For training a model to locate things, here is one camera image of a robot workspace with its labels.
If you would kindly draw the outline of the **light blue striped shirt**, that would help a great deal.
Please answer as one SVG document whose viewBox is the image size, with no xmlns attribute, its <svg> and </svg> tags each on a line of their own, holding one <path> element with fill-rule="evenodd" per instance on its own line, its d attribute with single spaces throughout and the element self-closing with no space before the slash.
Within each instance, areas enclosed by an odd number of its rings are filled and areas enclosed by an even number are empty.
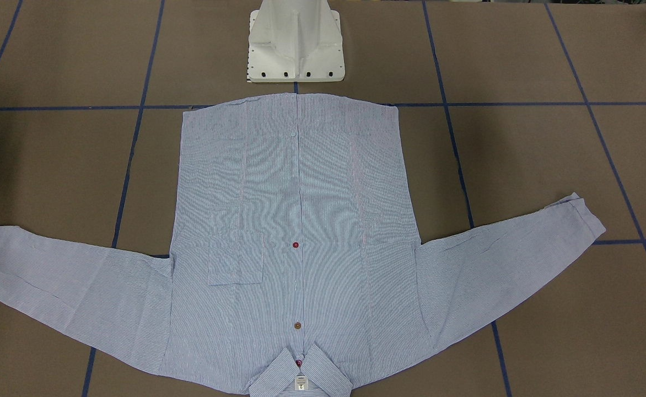
<svg viewBox="0 0 646 397">
<path fill-rule="evenodd" d="M 0 226 L 0 302 L 149 374 L 349 396 L 499 319 L 605 230 L 571 194 L 422 242 L 397 108 L 273 94 L 184 113 L 167 258 Z"/>
</svg>

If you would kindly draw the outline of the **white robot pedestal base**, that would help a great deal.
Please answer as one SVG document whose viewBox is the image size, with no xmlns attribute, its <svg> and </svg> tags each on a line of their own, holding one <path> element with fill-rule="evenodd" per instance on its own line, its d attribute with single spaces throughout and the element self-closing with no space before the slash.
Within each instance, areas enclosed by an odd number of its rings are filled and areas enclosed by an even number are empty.
<svg viewBox="0 0 646 397">
<path fill-rule="evenodd" d="M 250 83 L 345 78 L 341 17 L 327 1 L 263 1 L 250 13 L 248 42 Z"/>
</svg>

